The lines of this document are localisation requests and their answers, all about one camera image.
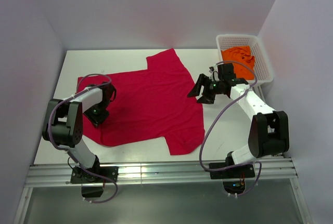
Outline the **red t shirt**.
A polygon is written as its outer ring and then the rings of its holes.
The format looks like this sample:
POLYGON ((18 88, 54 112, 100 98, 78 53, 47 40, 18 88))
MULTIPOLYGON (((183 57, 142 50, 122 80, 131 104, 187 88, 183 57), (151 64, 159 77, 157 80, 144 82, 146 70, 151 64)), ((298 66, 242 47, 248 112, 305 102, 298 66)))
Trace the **red t shirt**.
POLYGON ((204 139, 203 107, 187 95, 195 83, 174 49, 146 58, 147 69, 110 74, 117 90, 99 126, 83 117, 83 134, 107 147, 163 137, 171 155, 195 151, 204 139))

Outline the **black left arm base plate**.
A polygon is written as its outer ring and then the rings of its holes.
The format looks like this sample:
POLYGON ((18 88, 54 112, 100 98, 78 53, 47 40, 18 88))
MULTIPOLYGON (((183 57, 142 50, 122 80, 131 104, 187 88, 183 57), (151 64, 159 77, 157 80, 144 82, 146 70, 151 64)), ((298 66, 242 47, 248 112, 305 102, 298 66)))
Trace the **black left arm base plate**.
POLYGON ((70 179, 71 184, 89 184, 109 182, 106 178, 117 182, 119 168, 117 166, 102 166, 92 172, 86 172, 82 168, 74 167, 70 179))

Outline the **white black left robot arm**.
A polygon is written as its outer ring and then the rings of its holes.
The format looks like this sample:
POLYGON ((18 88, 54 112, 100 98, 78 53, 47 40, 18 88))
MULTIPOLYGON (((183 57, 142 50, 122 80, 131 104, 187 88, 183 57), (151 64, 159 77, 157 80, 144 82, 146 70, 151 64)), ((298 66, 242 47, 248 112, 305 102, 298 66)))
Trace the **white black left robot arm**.
POLYGON ((83 141, 83 117, 94 127, 101 125, 109 116, 107 107, 116 94, 115 87, 105 82, 85 87, 67 99, 52 99, 47 105, 43 139, 55 149, 65 151, 74 161, 74 175, 88 182, 112 180, 101 174, 99 158, 83 141))

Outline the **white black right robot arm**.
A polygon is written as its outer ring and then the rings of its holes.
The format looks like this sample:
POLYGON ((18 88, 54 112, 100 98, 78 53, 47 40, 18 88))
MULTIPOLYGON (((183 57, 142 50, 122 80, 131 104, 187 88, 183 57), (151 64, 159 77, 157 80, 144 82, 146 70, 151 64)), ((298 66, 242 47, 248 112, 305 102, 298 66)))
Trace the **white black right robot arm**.
POLYGON ((202 104, 213 104, 216 95, 226 95, 232 101, 217 115, 204 136, 200 151, 199 163, 209 172, 215 169, 206 168, 202 162, 204 145, 217 121, 234 104, 239 105, 251 120, 248 142, 242 148, 232 151, 226 158, 225 171, 231 177, 237 177, 243 166, 268 155, 277 155, 289 150, 288 115, 284 111, 276 111, 268 106, 243 78, 222 76, 213 81, 210 77, 200 74, 188 97, 196 97, 202 104))

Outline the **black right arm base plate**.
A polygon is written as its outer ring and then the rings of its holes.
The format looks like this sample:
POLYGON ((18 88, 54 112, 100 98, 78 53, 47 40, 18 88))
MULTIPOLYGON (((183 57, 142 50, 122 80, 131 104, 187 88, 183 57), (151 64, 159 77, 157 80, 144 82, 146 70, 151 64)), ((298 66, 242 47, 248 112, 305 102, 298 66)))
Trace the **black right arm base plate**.
POLYGON ((240 178, 254 178, 255 172, 252 164, 245 164, 242 166, 236 166, 235 168, 226 168, 226 162, 214 162, 209 163, 209 173, 211 179, 240 179, 240 178))

